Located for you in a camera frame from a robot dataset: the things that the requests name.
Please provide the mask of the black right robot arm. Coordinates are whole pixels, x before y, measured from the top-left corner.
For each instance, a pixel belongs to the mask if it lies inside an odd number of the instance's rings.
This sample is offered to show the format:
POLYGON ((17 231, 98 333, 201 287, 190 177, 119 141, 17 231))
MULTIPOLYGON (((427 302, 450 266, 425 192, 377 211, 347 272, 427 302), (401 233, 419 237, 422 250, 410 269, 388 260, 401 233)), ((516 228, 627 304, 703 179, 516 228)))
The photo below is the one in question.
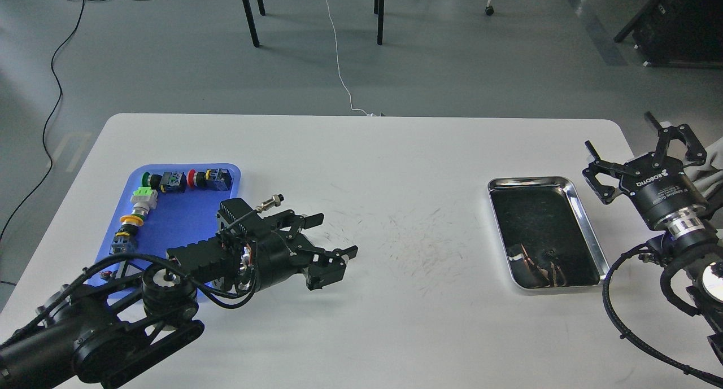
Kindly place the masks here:
POLYGON ((714 278, 721 278, 721 239, 708 222, 715 209, 685 173, 689 166, 703 165, 707 152, 689 125, 661 124, 652 113, 644 117, 657 132, 653 152, 619 164, 603 160, 591 142, 585 142, 590 160, 583 176, 596 196, 604 204, 621 194, 627 196, 648 229, 660 232, 622 253, 611 265, 603 283, 603 306, 622 340, 684 374, 721 387, 720 376, 674 360, 640 339, 612 304, 610 283, 626 260, 637 257, 659 265, 661 293, 685 314, 705 319, 713 330, 708 343, 721 358, 721 289, 713 283, 714 278))

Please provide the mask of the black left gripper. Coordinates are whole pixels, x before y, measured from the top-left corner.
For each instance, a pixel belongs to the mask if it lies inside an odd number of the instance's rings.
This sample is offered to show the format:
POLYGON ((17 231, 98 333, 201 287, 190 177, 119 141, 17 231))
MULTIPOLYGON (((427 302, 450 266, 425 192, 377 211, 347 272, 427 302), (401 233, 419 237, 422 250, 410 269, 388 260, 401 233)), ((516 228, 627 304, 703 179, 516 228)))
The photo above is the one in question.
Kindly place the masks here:
POLYGON ((298 235, 300 230, 323 224, 322 212, 305 216, 287 209, 266 217, 265 221, 273 230, 288 230, 281 234, 271 231, 266 234, 248 232, 245 235, 251 247, 251 263, 255 268, 255 292, 299 273, 304 274, 310 291, 322 289, 342 281, 348 261, 357 256, 359 248, 356 245, 317 253, 317 247, 313 247, 304 235, 298 235))

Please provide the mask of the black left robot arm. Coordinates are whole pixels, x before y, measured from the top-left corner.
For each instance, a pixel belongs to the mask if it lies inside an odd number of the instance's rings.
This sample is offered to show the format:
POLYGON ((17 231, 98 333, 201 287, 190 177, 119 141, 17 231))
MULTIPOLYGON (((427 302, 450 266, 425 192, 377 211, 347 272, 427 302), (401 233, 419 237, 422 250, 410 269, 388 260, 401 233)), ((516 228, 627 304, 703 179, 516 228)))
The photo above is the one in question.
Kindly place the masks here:
POLYGON ((117 253, 97 262, 2 344, 2 387, 53 388, 76 377, 118 388, 202 335, 199 293, 237 309, 293 275, 310 290, 341 281, 358 248, 315 247, 302 230, 323 218, 220 216, 214 237, 170 248, 165 259, 117 253))

